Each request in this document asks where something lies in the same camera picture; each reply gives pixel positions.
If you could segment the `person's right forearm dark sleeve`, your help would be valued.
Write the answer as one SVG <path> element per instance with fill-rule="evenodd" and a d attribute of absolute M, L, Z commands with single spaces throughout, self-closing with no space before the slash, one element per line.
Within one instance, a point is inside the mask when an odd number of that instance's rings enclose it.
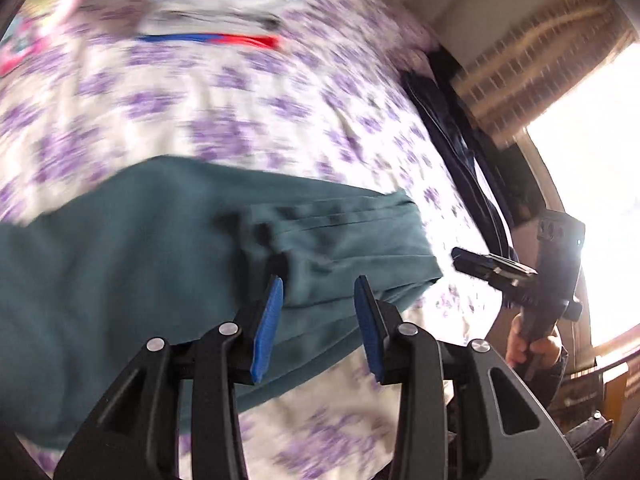
<path fill-rule="evenodd" d="M 530 391 L 544 407 L 548 408 L 558 393 L 563 380 L 568 360 L 568 352 L 561 348 L 556 362 L 548 368 L 538 368 L 532 380 L 528 383 Z"/>

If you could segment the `person's right hand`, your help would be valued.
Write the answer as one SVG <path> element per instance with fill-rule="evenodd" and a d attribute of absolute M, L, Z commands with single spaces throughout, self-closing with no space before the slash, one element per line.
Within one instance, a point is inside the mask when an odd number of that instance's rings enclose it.
<path fill-rule="evenodd" d="M 521 334 L 522 321 L 523 315 L 517 314 L 511 322 L 506 342 L 506 362 L 514 368 L 518 364 L 524 364 L 528 356 L 538 356 L 539 367 L 550 370 L 559 361 L 562 351 L 562 338 L 558 328 L 554 326 L 551 334 L 544 338 L 526 342 Z"/>

